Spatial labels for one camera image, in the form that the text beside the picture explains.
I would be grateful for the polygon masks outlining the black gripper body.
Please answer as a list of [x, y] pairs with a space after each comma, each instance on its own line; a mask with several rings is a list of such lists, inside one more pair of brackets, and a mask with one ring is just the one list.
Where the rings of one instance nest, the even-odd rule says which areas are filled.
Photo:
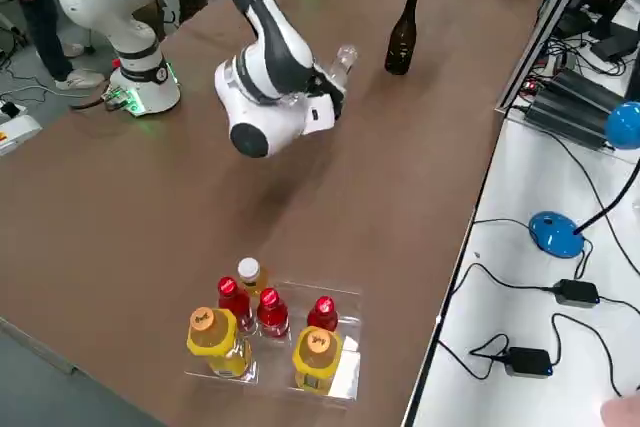
[[332, 79], [320, 65], [314, 65], [310, 78], [310, 97], [319, 98], [325, 95], [330, 97], [334, 119], [339, 120], [343, 110], [346, 89]]

